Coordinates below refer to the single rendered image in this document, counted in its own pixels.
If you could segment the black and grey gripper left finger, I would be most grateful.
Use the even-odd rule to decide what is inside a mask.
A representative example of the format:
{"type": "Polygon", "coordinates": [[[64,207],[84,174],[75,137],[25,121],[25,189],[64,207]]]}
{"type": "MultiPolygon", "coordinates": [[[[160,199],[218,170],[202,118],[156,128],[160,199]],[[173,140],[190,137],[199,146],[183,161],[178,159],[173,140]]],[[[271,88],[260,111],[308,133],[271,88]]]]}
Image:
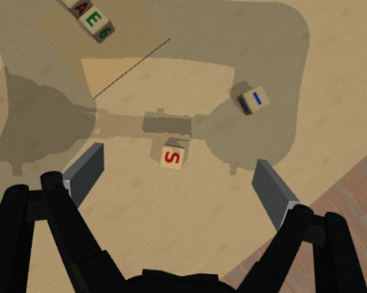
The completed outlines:
{"type": "Polygon", "coordinates": [[[38,220],[48,221],[75,293],[134,293],[78,211],[104,170],[104,143],[94,143],[63,174],[42,174],[42,189],[6,189],[0,203],[0,293],[26,293],[38,220]]]}

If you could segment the tan square mat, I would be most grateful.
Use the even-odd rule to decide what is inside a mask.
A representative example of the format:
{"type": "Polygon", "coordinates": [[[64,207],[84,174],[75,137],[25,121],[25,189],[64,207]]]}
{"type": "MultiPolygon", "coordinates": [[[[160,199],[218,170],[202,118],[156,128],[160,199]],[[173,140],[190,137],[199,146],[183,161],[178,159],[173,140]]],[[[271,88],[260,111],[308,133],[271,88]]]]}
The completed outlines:
{"type": "Polygon", "coordinates": [[[91,2],[115,28],[101,44],[63,2],[34,25],[94,99],[171,38],[140,0],[91,2]]]}

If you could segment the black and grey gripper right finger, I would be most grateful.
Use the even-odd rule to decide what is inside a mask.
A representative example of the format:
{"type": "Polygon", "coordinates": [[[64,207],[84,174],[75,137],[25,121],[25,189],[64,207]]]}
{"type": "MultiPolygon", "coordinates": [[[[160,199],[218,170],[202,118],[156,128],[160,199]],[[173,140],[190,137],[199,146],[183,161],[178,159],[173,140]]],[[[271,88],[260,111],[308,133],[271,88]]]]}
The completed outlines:
{"type": "Polygon", "coordinates": [[[302,241],[313,244],[316,293],[367,293],[341,215],[314,215],[311,208],[300,204],[267,160],[258,159],[251,185],[277,234],[234,293],[278,293],[302,241]]]}

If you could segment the beige letter block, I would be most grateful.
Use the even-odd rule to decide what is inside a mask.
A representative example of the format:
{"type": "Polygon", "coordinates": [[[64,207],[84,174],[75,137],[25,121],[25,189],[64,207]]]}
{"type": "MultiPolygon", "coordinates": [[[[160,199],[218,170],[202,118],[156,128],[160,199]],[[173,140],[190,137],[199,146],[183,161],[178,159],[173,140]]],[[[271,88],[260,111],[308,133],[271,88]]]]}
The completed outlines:
{"type": "Polygon", "coordinates": [[[182,170],[185,148],[182,146],[163,145],[160,159],[160,167],[182,170]]]}
{"type": "Polygon", "coordinates": [[[78,19],[99,44],[115,32],[110,19],[97,5],[92,6],[78,19]]]}
{"type": "Polygon", "coordinates": [[[246,116],[271,104],[262,84],[239,95],[237,101],[241,105],[246,116]]]}
{"type": "Polygon", "coordinates": [[[71,13],[78,19],[92,6],[91,0],[61,0],[71,13]]]}

